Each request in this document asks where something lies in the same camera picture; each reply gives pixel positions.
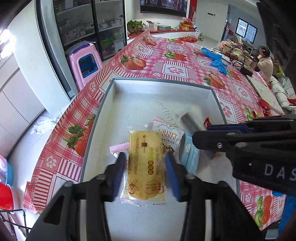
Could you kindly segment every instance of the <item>bright light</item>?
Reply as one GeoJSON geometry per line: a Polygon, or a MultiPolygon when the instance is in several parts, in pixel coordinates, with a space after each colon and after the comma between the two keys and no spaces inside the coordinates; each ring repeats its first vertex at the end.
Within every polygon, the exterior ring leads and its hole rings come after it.
{"type": "Polygon", "coordinates": [[[5,43],[8,40],[9,40],[9,43],[5,45],[3,51],[0,53],[0,58],[5,58],[11,55],[11,53],[14,51],[15,42],[16,42],[15,37],[10,33],[10,31],[8,29],[5,29],[0,34],[0,45],[2,43],[5,43]]]}

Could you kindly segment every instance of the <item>green sleeve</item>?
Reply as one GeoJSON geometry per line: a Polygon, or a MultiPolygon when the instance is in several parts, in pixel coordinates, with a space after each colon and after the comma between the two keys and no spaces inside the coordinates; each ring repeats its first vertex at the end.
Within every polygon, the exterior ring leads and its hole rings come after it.
{"type": "Polygon", "coordinates": [[[281,78],[283,78],[285,76],[283,69],[281,68],[280,65],[279,65],[279,73],[277,73],[276,76],[281,77],[281,78]]]}

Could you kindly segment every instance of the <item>television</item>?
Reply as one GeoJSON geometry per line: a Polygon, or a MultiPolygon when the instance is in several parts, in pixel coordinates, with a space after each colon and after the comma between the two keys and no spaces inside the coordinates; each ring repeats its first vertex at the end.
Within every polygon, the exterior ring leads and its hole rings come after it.
{"type": "Polygon", "coordinates": [[[186,17],[188,0],[140,0],[141,12],[186,17]]]}

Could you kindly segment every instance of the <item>red checkered tablecloth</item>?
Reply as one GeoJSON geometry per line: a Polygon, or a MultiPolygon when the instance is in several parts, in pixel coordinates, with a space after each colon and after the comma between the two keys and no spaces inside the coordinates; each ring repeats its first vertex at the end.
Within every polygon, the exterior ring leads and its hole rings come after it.
{"type": "MultiPolygon", "coordinates": [[[[103,95],[115,77],[159,78],[209,85],[216,93],[229,124],[246,121],[246,108],[263,116],[259,98],[247,78],[227,62],[224,63],[228,64],[228,74],[220,73],[210,65],[211,59],[202,54],[201,48],[193,43],[154,38],[147,30],[115,55],[76,96],[54,128],[32,179],[27,183],[24,207],[41,213],[65,181],[79,182],[83,163],[83,156],[80,155],[83,154],[76,152],[78,147],[74,144],[67,145],[66,140],[77,135],[75,130],[69,133],[69,128],[83,130],[83,136],[88,138],[88,119],[97,114],[103,95]]],[[[258,73],[254,76],[263,81],[258,73]]],[[[270,190],[243,181],[240,181],[240,195],[253,217],[257,212],[258,199],[263,196],[264,202],[271,195],[271,215],[261,229],[282,214],[284,196],[274,197],[270,190]]]]}

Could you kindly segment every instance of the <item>pink stool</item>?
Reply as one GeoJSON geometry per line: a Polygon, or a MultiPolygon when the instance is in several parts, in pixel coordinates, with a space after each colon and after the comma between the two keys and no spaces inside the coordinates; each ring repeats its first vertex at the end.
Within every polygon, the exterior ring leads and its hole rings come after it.
{"type": "Polygon", "coordinates": [[[83,41],[66,51],[67,59],[79,91],[103,68],[95,46],[83,41]]]}

